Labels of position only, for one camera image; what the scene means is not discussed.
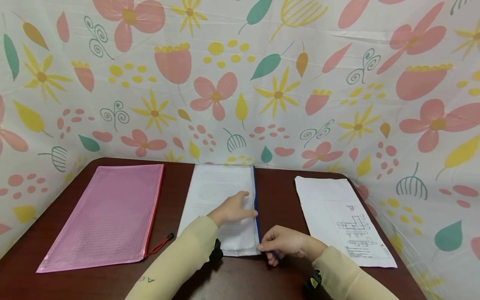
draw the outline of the pink mesh zipper bag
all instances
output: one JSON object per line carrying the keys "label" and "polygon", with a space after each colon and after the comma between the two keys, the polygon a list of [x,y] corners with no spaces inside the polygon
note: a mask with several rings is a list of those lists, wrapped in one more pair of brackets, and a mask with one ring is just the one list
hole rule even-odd
{"label": "pink mesh zipper bag", "polygon": [[162,175],[163,165],[98,167],[36,272],[144,259]]}

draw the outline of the right hand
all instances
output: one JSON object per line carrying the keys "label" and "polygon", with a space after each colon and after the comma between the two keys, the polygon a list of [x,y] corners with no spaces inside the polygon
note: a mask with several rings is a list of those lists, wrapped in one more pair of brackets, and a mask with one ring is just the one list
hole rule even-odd
{"label": "right hand", "polygon": [[268,264],[277,266],[279,261],[269,251],[275,251],[280,258],[285,255],[293,255],[300,258],[307,258],[310,262],[322,255],[327,245],[293,229],[283,226],[273,226],[257,246],[259,251],[267,252]]}

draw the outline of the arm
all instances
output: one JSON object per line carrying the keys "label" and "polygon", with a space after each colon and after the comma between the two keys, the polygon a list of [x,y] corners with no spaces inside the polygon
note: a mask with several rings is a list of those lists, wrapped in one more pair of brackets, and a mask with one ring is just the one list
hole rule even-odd
{"label": "arm", "polygon": [[322,286],[335,300],[398,300],[380,282],[334,247],[326,248],[312,265],[320,271]]}
{"label": "arm", "polygon": [[217,230],[206,216],[190,223],[135,283],[126,300],[173,298],[181,285],[208,262]]}
{"label": "arm", "polygon": [[[265,234],[258,250],[276,251],[280,257],[289,254],[306,258],[320,271],[322,286],[334,300],[398,300],[336,248],[298,231],[274,226]],[[271,253],[267,253],[267,258],[270,265],[278,265]]]}
{"label": "arm", "polygon": [[217,231],[223,223],[257,216],[256,211],[242,208],[243,198],[248,195],[248,192],[238,192],[207,216],[190,223],[155,259],[125,300],[172,299],[181,285],[208,262]]}

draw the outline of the floral fabric backdrop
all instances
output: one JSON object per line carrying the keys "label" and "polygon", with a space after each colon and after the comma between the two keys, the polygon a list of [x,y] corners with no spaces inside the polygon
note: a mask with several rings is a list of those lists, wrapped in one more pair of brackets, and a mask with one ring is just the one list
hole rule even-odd
{"label": "floral fabric backdrop", "polygon": [[480,293],[479,1],[0,8],[0,255],[95,158],[255,164],[349,176],[429,299]]}

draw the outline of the printed document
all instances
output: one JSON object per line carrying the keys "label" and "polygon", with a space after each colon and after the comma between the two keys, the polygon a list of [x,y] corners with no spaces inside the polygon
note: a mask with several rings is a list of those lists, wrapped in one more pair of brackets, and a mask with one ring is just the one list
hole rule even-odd
{"label": "printed document", "polygon": [[[183,208],[178,235],[197,217],[206,216],[225,199],[239,191],[249,191],[245,209],[254,209],[253,166],[196,165]],[[258,255],[259,236],[254,218],[222,225],[218,239],[225,256]]]}
{"label": "printed document", "polygon": [[295,178],[310,235],[362,267],[397,268],[346,179]]}

